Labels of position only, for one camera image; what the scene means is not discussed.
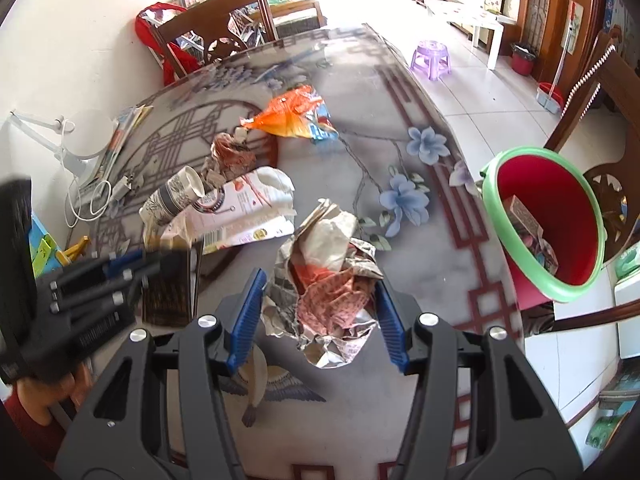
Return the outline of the person's left hand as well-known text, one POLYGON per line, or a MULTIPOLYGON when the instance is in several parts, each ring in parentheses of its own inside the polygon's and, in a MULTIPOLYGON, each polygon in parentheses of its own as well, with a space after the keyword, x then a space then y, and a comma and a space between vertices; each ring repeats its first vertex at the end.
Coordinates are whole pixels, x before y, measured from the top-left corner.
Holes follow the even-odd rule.
POLYGON ((16 383, 17 394, 23 408, 42 411, 66 399, 76 406, 84 402, 93 385, 90 368, 80 363, 76 370, 64 375, 58 382, 42 382, 35 378, 22 378, 16 383))

